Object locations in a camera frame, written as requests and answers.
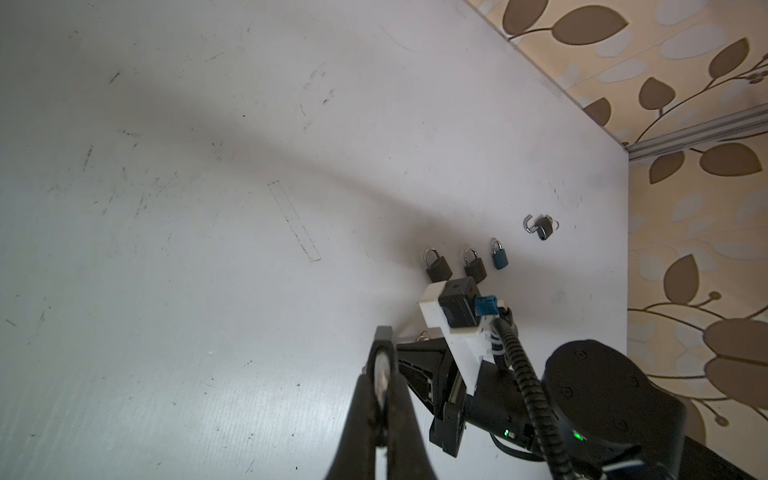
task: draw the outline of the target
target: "brown leaf print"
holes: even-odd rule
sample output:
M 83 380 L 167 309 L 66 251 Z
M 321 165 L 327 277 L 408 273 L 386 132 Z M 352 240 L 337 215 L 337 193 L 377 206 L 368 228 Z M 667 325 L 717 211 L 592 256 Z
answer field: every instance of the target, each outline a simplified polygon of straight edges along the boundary
M 638 100 L 646 110 L 660 110 L 674 100 L 675 91 L 672 87 L 656 78 L 648 78 L 640 89 Z
M 749 53 L 749 41 L 746 38 L 736 40 L 712 59 L 710 62 L 710 76 L 712 79 L 720 78 L 736 70 Z
M 685 153 L 681 151 L 676 151 L 673 154 L 661 155 L 654 160 L 654 163 L 650 166 L 650 170 L 648 171 L 650 184 L 657 184 L 663 179 L 671 176 L 683 166 L 683 161 L 685 161 Z
M 768 323 L 722 320 L 708 326 L 703 338 L 717 354 L 704 367 L 712 385 L 731 399 L 768 409 Z
M 584 112 L 589 115 L 598 125 L 604 127 L 611 119 L 611 103 L 606 97 L 595 100 L 586 107 Z
M 719 177 L 742 177 L 763 170 L 757 154 L 745 144 L 717 145 L 701 155 L 699 165 L 708 174 Z
M 768 323 L 751 319 L 715 322 L 704 330 L 704 343 L 718 356 L 748 359 L 768 368 Z
M 520 35 L 536 23 L 547 3 L 548 0 L 509 0 L 502 28 L 510 35 Z
M 768 409 L 768 366 L 717 357 L 704 366 L 712 385 L 744 405 Z
M 623 30 L 629 23 L 615 10 L 586 5 L 571 10 L 552 26 L 552 36 L 566 45 L 589 45 Z
M 699 267 L 693 255 L 686 255 L 672 263 L 664 274 L 664 295 L 672 303 L 685 305 L 699 291 Z
M 704 428 L 704 419 L 701 417 L 701 412 L 689 399 L 683 397 L 677 397 L 677 399 L 685 405 L 685 435 L 701 444 L 706 443 L 707 430 Z

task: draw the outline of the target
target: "black padlock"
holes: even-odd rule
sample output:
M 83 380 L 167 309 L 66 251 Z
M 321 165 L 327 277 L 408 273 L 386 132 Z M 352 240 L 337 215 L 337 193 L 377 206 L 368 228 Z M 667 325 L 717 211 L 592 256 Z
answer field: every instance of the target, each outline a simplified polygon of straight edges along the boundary
M 538 237 L 542 240 L 547 240 L 554 230 L 552 230 L 552 217 L 549 217 L 548 215 L 544 215 L 537 223 L 536 226 L 538 229 L 536 230 L 536 233 L 538 233 Z
M 533 218 L 533 215 L 528 215 L 525 220 L 523 220 L 523 227 L 525 228 L 525 231 L 528 233 L 538 233 L 538 237 L 542 240 L 547 240 L 549 237 L 552 236 L 552 232 L 557 230 L 560 227 L 560 224 L 556 220 L 552 220 L 552 217 L 549 215 L 542 215 L 540 219 L 536 222 L 534 227 L 531 229 L 528 226 L 528 221 Z
M 427 254 L 429 252 L 435 252 L 435 256 L 437 257 L 437 260 L 431 264 L 429 263 L 429 260 L 427 260 Z M 427 264 L 427 275 L 429 275 L 429 279 L 432 283 L 444 282 L 451 279 L 451 275 L 453 275 L 451 267 L 448 265 L 445 257 L 441 257 L 434 248 L 428 248 L 424 252 L 424 263 Z
M 469 252 L 472 252 L 475 255 L 475 259 L 471 262 L 467 260 L 467 253 Z M 485 265 L 482 263 L 482 258 L 478 257 L 477 251 L 472 247 L 464 250 L 464 264 L 464 271 L 467 273 L 467 276 L 471 276 L 475 279 L 475 283 L 480 283 L 488 276 L 485 272 Z

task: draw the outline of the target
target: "blue connector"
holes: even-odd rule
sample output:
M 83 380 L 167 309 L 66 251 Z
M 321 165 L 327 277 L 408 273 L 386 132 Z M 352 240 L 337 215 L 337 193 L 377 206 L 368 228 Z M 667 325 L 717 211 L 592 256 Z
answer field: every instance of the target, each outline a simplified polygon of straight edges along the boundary
M 496 295 L 476 296 L 475 297 L 475 315 L 498 315 L 498 306 L 496 306 Z

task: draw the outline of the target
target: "white table surface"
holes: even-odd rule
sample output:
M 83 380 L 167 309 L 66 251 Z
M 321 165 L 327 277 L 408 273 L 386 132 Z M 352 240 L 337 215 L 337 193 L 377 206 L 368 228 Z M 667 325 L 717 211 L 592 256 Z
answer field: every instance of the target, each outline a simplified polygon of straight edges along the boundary
M 322 478 L 376 325 L 423 326 L 426 247 L 455 276 L 479 249 L 539 374 L 572 339 L 624 351 L 627 154 L 463 2 L 0 25 L 0 477 Z M 547 478 L 471 426 L 427 446 L 443 479 Z

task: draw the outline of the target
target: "silver padlock shackle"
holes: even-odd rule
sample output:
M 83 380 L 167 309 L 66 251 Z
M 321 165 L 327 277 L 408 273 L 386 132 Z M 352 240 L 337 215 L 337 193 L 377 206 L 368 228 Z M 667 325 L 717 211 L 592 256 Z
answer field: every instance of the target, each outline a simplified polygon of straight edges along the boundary
M 467 250 L 464 250 L 464 263 L 466 264 L 466 266 L 469 266 L 469 260 L 467 260 L 467 252 L 474 253 L 475 254 L 475 260 L 480 258 L 480 257 L 478 257 L 478 251 L 475 250 L 473 247 L 469 247 Z
M 437 260 L 440 260 L 440 254 L 437 253 L 437 250 L 435 250 L 434 248 L 428 248 L 427 250 L 424 250 L 424 263 L 427 264 L 427 268 L 432 268 L 432 265 L 429 264 L 429 260 L 427 260 L 427 253 L 429 252 L 435 252 L 435 257 L 437 257 L 435 258 L 435 262 Z
M 552 220 L 552 217 L 549 217 L 549 215 L 543 215 L 543 217 L 548 217 L 548 218 L 549 218 L 549 221 L 551 221 L 551 222 L 554 224 L 554 229 L 553 229 L 552 231 L 555 231 L 555 230 L 557 230 L 558 228 L 560 228 L 560 222 L 558 222 L 557 220 Z M 528 221 L 529 221 L 531 218 L 533 218 L 533 215 L 528 215 L 528 216 L 525 218 L 525 220 L 523 220 L 523 228 L 525 228 L 525 231 L 526 231 L 526 232 L 528 232 L 528 233 L 536 233 L 536 230 L 538 230 L 538 229 L 540 228 L 540 227 L 539 227 L 539 225 L 538 225 L 538 223 L 534 225 L 534 227 L 533 227 L 533 230 L 531 230 L 530 228 L 528 228 Z

